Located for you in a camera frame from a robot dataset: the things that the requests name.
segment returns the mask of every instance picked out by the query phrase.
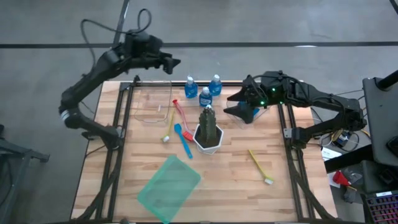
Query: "wooden table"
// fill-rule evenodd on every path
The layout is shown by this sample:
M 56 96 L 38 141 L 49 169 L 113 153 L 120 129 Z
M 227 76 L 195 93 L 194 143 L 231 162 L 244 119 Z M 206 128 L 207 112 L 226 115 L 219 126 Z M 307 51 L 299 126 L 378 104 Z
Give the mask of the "wooden table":
M 95 118 L 97 122 L 112 123 L 118 90 L 119 82 L 104 83 Z M 207 155 L 198 152 L 194 143 L 190 143 L 193 154 L 193 159 L 190 160 L 176 133 L 171 133 L 168 143 L 162 143 L 160 140 L 167 130 L 166 122 L 145 123 L 138 120 L 146 119 L 148 122 L 165 117 L 170 87 L 135 88 L 114 221 L 124 217 L 130 222 L 159 221 L 137 201 L 137 195 L 166 158 L 173 154 L 202 177 L 197 188 L 175 216 L 174 222 L 297 220 L 277 107 L 272 106 L 252 124 L 244 124 L 223 112 L 223 108 L 227 107 L 226 98 L 238 90 L 238 87 L 224 87 L 221 95 L 213 102 L 217 124 L 224 130 L 221 149 L 213 155 Z M 201 111 L 198 98 L 188 100 L 185 98 L 183 87 L 173 87 L 172 99 L 178 99 L 184 108 L 189 128 L 194 129 Z M 297 126 L 313 125 L 310 108 L 294 108 L 294 113 Z M 174 123 L 181 121 L 176 112 Z M 102 144 L 100 140 L 90 142 L 87 152 Z M 264 183 L 248 149 L 255 153 L 267 175 L 274 178 L 272 185 Z M 105 157 L 104 148 L 85 159 L 72 218 L 82 214 L 98 193 Z M 311 191 L 326 210 L 336 217 L 335 204 L 319 147 L 308 145 L 304 150 L 304 161 Z M 307 217 L 305 199 L 302 192 L 300 194 L 303 211 Z

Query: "artificial cactus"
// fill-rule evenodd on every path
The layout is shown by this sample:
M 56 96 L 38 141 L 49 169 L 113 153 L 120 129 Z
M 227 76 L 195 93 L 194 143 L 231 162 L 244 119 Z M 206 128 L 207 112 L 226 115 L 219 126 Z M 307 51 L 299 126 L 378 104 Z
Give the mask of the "artificial cactus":
M 199 117 L 200 134 L 199 138 L 203 147 L 217 145 L 216 114 L 210 105 L 203 109 Z

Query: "blue water bottle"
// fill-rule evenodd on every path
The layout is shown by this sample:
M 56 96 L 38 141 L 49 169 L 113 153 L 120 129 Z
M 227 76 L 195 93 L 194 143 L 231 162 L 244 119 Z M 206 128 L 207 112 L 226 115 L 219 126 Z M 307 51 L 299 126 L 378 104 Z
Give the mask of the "blue water bottle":
M 200 106 L 211 105 L 213 102 L 213 97 L 210 94 L 210 90 L 208 87 L 203 87 L 202 92 L 199 95 L 199 104 Z
M 218 96 L 221 93 L 221 88 L 223 84 L 221 83 L 220 76 L 214 75 L 213 80 L 209 84 L 209 90 L 212 96 Z
M 193 78 L 188 76 L 187 82 L 185 83 L 185 96 L 187 98 L 194 98 L 198 94 L 198 84 L 193 81 Z

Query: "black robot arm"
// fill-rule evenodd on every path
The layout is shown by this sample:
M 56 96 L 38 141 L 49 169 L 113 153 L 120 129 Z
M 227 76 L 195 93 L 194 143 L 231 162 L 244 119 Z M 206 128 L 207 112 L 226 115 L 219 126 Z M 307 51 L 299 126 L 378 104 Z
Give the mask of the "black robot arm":
M 172 58 L 171 54 L 160 51 L 162 41 L 145 32 L 128 32 L 124 43 L 106 51 L 88 74 L 76 84 L 62 93 L 61 105 L 58 111 L 68 128 L 83 128 L 100 136 L 108 149 L 117 148 L 119 134 L 116 127 L 103 126 L 87 118 L 79 110 L 78 104 L 104 81 L 117 77 L 132 68 L 159 68 L 172 74 L 173 68 L 180 60 Z
M 256 83 L 254 81 L 256 78 L 261 78 L 261 82 Z M 266 108 L 282 103 L 296 107 L 317 106 L 339 112 L 333 119 L 309 128 L 284 130 L 284 134 L 291 138 L 292 145 L 301 148 L 305 148 L 306 143 L 313 137 L 341 128 L 359 131 L 367 124 L 357 99 L 347 99 L 318 91 L 314 86 L 287 76 L 282 71 L 266 72 L 255 77 L 248 75 L 243 80 L 242 89 L 227 100 L 246 102 L 226 108 L 224 112 L 242 118 L 247 124 L 253 121 L 254 108 L 260 106 Z

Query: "red toothbrush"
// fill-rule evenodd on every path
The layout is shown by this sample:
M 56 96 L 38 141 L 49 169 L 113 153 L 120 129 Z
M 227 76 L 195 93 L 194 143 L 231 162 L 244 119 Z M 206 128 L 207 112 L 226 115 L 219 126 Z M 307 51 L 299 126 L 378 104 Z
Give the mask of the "red toothbrush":
M 177 100 L 173 100 L 173 104 L 176 107 L 176 109 L 178 110 L 178 112 L 180 113 L 180 115 L 182 117 L 182 121 L 184 123 L 185 131 L 184 131 L 184 133 L 182 133 L 182 136 L 184 136 L 184 138 L 186 138 L 188 141 L 193 141 L 193 132 L 191 130 L 189 130 L 189 128 L 187 126 L 187 120 L 185 119 L 184 111 L 182 110 L 181 106 L 178 104 Z

